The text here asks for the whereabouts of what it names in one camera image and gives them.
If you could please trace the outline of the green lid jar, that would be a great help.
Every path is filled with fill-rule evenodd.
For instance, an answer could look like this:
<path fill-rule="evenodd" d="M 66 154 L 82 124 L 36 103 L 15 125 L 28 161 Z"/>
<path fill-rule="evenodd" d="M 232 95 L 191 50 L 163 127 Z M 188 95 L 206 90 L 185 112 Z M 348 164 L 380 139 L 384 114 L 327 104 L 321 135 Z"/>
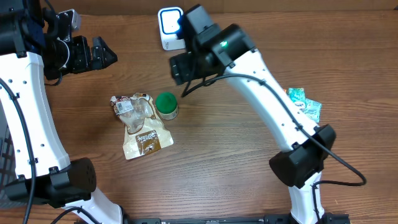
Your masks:
<path fill-rule="evenodd" d="M 159 115 L 164 120 L 172 120 L 178 115 L 178 104 L 176 97 L 170 92 L 158 95 L 155 101 Z"/>

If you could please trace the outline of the brown beige cookie pouch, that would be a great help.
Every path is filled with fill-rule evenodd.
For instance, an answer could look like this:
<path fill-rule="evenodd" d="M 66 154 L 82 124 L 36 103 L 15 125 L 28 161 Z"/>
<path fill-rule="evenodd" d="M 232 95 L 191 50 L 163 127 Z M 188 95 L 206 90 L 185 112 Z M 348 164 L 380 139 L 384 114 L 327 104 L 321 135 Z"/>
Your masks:
<path fill-rule="evenodd" d="M 110 105 L 125 125 L 123 151 L 127 160 L 151 154 L 174 143 L 150 95 L 112 96 Z"/>

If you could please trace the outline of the small teal white packet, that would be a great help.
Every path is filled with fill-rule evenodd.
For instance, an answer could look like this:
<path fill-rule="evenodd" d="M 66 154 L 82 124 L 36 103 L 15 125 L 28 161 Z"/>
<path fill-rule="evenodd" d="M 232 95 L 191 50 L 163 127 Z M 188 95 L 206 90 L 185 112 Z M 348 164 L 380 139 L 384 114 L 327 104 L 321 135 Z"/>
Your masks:
<path fill-rule="evenodd" d="M 304 88 L 289 88 L 288 95 L 295 104 L 295 106 L 297 106 L 300 110 L 303 111 L 306 108 L 306 97 Z"/>

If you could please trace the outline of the teal tissue packet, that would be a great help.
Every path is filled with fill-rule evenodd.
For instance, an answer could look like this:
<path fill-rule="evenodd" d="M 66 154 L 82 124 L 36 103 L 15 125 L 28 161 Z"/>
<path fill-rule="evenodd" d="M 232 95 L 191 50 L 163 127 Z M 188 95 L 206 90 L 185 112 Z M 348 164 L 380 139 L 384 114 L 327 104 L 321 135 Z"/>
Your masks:
<path fill-rule="evenodd" d="M 305 99 L 305 109 L 303 112 L 316 123 L 320 122 L 321 109 L 321 103 L 308 98 Z"/>

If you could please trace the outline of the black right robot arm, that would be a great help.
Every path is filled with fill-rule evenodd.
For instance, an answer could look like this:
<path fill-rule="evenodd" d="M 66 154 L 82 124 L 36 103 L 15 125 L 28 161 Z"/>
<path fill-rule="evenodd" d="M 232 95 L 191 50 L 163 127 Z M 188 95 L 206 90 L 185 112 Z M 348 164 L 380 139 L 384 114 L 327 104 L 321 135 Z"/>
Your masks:
<path fill-rule="evenodd" d="M 237 24 L 225 29 L 203 6 L 196 5 L 172 19 L 186 52 L 170 58 L 172 78 L 186 84 L 183 95 L 194 91 L 193 80 L 203 86 L 225 79 L 254 108 L 272 133 L 280 151 L 270 159 L 274 174 L 289 188 L 292 223 L 321 223 L 325 211 L 316 185 L 336 133 L 319 126 L 289 98 L 271 75 L 251 38 Z"/>

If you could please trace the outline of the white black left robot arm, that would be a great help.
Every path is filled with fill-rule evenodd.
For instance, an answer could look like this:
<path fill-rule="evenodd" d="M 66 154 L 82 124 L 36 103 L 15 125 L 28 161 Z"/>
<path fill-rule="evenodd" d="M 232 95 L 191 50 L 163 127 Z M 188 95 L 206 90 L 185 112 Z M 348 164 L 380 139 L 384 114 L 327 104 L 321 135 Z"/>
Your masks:
<path fill-rule="evenodd" d="M 55 12 L 39 1 L 1 2 L 1 105 L 15 153 L 16 179 L 6 184 L 12 202 L 50 205 L 87 223 L 127 223 L 128 216 L 97 186 L 93 163 L 71 160 L 55 128 L 45 86 L 63 76 L 101 70 L 117 55 L 101 37 L 93 46 L 73 10 Z"/>

